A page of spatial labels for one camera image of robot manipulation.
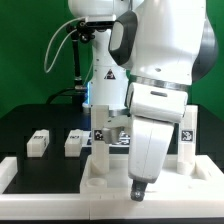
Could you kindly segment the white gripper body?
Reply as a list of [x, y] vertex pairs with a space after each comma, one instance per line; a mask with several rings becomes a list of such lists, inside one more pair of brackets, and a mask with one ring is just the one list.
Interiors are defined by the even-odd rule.
[[132, 117], [128, 175], [131, 179], [155, 183], [165, 161], [174, 124]]

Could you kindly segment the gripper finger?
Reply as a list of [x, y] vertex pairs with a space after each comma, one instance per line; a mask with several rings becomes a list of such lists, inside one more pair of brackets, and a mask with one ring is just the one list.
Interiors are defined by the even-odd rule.
[[133, 201], [141, 202], [145, 196], [147, 184], [145, 182], [134, 180], [131, 187], [130, 197]]
[[118, 135], [120, 132], [127, 135], [131, 134], [131, 118], [126, 115], [109, 117], [103, 125], [102, 133], [104, 135]]

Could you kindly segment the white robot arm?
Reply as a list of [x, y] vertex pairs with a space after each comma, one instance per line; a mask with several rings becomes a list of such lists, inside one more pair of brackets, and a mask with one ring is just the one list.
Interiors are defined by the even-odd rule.
[[141, 201], [162, 170], [189, 87], [217, 57], [206, 0], [68, 0], [68, 6], [82, 40], [93, 44], [85, 104], [105, 141], [129, 133], [131, 198]]

